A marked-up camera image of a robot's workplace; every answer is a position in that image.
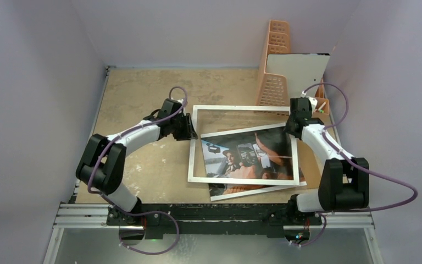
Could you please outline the printed photo of driver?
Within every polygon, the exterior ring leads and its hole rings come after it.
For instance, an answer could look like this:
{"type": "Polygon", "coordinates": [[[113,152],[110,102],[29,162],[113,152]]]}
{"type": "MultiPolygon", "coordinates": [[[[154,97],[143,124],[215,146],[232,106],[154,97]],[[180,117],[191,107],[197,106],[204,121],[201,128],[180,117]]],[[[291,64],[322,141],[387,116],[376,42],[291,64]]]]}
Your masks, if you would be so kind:
{"type": "Polygon", "coordinates": [[[297,140],[272,124],[201,135],[211,201],[306,186],[297,140]]]}

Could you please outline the white wooden picture frame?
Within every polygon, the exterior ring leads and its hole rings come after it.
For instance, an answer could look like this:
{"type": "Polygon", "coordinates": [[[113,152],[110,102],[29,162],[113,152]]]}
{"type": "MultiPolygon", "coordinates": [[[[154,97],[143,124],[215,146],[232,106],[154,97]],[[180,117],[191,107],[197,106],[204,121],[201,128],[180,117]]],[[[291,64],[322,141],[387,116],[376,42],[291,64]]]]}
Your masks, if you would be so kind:
{"type": "MultiPolygon", "coordinates": [[[[206,111],[253,111],[253,112],[285,112],[290,113],[288,106],[229,106],[229,105],[194,105],[191,118],[194,128],[198,128],[198,112],[200,110],[206,111]]],[[[197,161],[196,154],[198,154],[197,147],[203,149],[201,138],[190,141],[190,155],[188,161],[188,175],[187,181],[189,183],[206,183],[206,184],[243,184],[243,185],[273,185],[273,186],[300,186],[299,180],[299,165],[298,153],[294,154],[295,167],[293,180],[269,180],[269,179],[243,179],[243,178],[213,178],[213,177],[196,177],[195,163],[197,161]]]]}

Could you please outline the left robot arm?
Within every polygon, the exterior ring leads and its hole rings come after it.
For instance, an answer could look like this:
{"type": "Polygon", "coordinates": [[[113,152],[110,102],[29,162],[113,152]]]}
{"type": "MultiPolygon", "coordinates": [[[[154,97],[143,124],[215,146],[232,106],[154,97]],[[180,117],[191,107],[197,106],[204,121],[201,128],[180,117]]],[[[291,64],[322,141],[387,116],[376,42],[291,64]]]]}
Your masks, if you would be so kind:
{"type": "Polygon", "coordinates": [[[88,192],[102,195],[115,205],[120,217],[129,225],[142,217],[141,200],[123,183],[126,158],[143,146],[172,135],[177,141],[197,138],[192,117],[184,112],[184,101],[164,100],[160,109],[144,117],[137,125],[122,132],[92,135],[75,171],[88,192]]]}

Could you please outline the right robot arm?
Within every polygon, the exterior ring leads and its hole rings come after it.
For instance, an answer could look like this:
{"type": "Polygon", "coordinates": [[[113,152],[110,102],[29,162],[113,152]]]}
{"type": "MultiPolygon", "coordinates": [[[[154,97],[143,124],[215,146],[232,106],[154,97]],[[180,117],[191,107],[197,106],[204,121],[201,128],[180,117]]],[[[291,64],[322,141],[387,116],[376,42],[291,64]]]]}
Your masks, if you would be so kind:
{"type": "Polygon", "coordinates": [[[308,217],[308,213],[364,209],[369,204],[369,163],[344,151],[327,132],[319,118],[313,117],[316,99],[298,97],[290,100],[290,115],[284,131],[311,148],[324,162],[316,191],[295,195],[286,216],[294,224],[308,217]]]}

